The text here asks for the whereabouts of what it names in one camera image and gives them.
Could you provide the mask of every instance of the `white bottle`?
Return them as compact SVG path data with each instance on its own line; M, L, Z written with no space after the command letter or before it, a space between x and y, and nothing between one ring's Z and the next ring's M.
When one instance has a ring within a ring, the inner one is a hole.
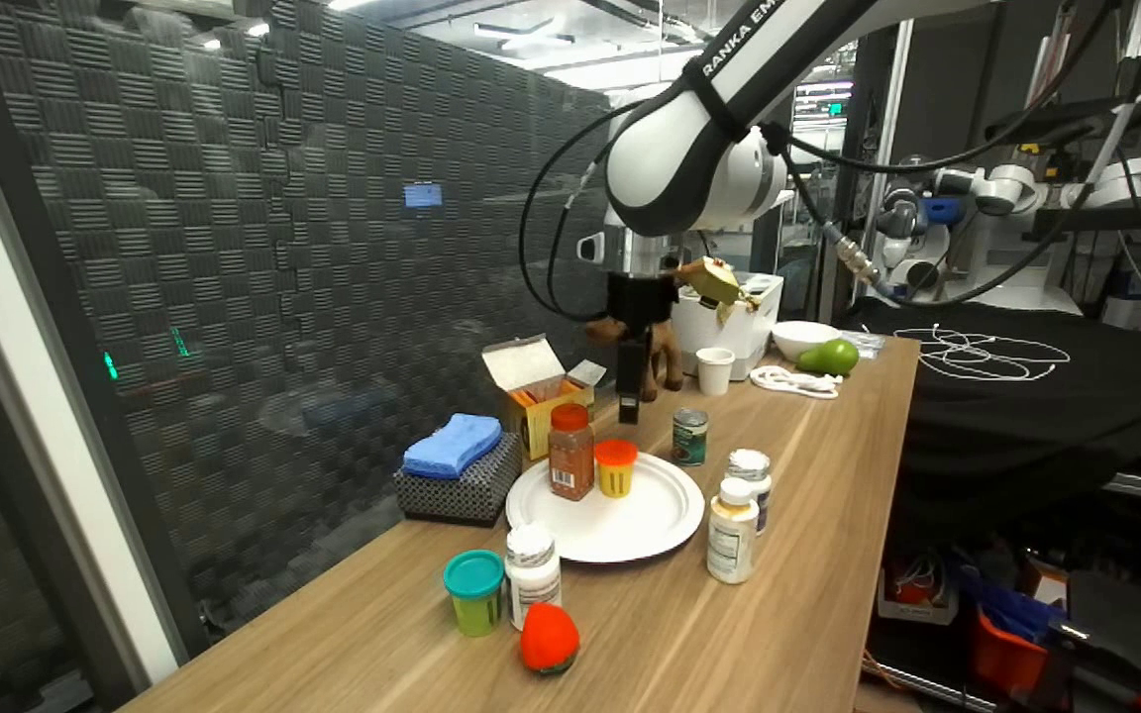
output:
M562 563L554 539L531 523L506 535L506 620L523 632L531 604L562 608Z
M724 481L745 481L757 494L757 531L764 531L770 523L770 494L772 494L772 472L770 472L770 456L753 452L753 447L732 447L729 452L729 472Z
M757 494L745 481L722 481L708 504L707 570L722 584L745 584L757 560Z

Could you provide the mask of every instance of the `blue sponge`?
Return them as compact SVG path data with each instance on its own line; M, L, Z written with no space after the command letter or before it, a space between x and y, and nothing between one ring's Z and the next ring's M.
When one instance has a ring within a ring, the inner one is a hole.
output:
M480 456L501 446L496 416L455 413L442 431L403 452L403 472L424 481L461 481Z

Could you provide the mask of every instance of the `orange cup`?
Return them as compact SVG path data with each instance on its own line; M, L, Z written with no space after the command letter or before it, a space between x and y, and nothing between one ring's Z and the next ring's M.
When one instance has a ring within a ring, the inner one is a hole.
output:
M621 500L621 494L634 492L637 446L629 446L629 442L599 442L593 446L593 460L599 460L599 492L608 500Z

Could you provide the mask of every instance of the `green cup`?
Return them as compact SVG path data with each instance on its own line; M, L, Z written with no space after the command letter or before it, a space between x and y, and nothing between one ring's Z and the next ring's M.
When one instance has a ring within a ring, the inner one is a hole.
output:
M505 560L496 551L461 551L443 567L455 632L480 637L505 620Z

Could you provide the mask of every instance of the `white plate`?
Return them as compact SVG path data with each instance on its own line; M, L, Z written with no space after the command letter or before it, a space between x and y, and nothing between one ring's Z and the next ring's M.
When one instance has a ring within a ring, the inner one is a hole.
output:
M634 492L608 500L603 492L562 500L549 488L549 460L527 468L506 492L505 514L513 526L543 523L560 554L570 563L634 563L682 549L703 523L707 500L699 485L641 452Z

